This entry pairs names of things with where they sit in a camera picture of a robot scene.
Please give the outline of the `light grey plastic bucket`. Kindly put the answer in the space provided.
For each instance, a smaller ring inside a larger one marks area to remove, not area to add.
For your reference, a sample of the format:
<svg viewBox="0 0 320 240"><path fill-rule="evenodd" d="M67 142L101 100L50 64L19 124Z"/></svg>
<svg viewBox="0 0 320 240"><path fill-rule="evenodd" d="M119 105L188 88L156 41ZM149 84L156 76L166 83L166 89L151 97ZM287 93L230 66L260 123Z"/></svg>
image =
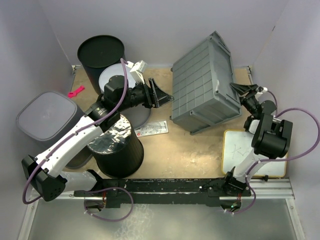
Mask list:
<svg viewBox="0 0 320 240"><path fill-rule="evenodd" d="M124 76L123 67L120 63L113 64L107 67L99 76L98 84L101 93L104 92L105 84L107 84L111 77L116 75ZM151 116L151 109L145 108L143 105L138 105L133 108L128 108L121 112L131 123L134 129L143 126Z"/></svg>

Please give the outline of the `grey rectangular plastic crate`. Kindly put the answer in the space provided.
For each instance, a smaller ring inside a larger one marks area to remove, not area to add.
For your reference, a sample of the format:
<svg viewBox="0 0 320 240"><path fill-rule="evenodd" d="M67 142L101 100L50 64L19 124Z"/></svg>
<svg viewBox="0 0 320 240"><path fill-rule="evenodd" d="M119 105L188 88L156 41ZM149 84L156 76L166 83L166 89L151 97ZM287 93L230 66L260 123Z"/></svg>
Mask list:
<svg viewBox="0 0 320 240"><path fill-rule="evenodd" d="M191 135L238 118L232 55L214 31L172 66L172 122Z"/></svg>

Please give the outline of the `black cylindrical bin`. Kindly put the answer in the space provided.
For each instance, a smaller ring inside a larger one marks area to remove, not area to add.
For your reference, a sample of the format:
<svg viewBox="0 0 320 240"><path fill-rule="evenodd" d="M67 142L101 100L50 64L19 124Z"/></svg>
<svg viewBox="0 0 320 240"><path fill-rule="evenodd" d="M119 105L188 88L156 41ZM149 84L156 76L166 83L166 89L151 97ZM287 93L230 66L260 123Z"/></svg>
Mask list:
<svg viewBox="0 0 320 240"><path fill-rule="evenodd" d="M144 147L129 120L120 119L87 145L100 171L111 178L122 179L134 174L144 160Z"/></svg>

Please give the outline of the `dark blue cylindrical bin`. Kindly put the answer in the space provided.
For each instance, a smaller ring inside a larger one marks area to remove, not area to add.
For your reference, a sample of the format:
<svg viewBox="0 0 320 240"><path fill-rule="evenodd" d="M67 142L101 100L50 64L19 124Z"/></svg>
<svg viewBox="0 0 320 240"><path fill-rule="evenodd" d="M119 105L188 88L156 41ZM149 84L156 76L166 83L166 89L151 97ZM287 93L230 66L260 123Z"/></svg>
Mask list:
<svg viewBox="0 0 320 240"><path fill-rule="evenodd" d="M125 58L123 42L112 35L96 35L85 40L77 50L77 58L87 74L94 91L99 95L101 73Z"/></svg>

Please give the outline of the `grey ribbed laundry basket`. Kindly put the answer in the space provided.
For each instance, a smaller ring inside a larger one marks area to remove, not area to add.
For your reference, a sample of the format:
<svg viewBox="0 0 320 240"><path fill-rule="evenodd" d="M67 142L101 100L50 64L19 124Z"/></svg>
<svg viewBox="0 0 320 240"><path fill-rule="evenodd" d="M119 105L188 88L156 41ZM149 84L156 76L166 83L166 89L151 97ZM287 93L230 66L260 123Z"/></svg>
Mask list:
<svg viewBox="0 0 320 240"><path fill-rule="evenodd" d="M84 115L82 109L67 96L56 92L43 92L29 102L17 115L16 125L39 147L36 157L65 136Z"/></svg>

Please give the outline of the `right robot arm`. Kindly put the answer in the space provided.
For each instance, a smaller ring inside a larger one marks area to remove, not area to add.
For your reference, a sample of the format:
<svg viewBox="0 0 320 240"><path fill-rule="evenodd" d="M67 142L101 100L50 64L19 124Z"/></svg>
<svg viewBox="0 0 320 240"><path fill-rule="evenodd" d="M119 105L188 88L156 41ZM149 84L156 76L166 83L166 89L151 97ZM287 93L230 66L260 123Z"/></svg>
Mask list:
<svg viewBox="0 0 320 240"><path fill-rule="evenodd" d="M290 147L293 123L279 120L274 115L278 109L271 100L258 101L266 93L265 87L257 84L242 85L230 83L239 95L240 104L250 113L244 123L244 130L253 134L252 150L248 156L226 173L222 190L228 196L238 195L249 188L249 181L268 160L283 158Z"/></svg>

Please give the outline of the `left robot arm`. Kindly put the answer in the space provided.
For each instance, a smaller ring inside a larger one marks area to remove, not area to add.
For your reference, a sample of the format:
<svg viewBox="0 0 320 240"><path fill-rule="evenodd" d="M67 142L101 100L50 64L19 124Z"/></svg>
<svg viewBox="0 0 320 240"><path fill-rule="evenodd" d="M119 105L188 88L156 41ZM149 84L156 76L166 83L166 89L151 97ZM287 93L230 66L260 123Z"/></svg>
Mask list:
<svg viewBox="0 0 320 240"><path fill-rule="evenodd" d="M160 108L173 100L153 78L131 88L126 76L112 76L97 101L67 134L37 156L23 158L26 185L47 202L65 191L87 191L98 196L103 191L101 178L93 170L66 173L67 164L88 147L102 155L97 164L105 175L124 178L133 174L143 162L144 148L122 111L140 105Z"/></svg>

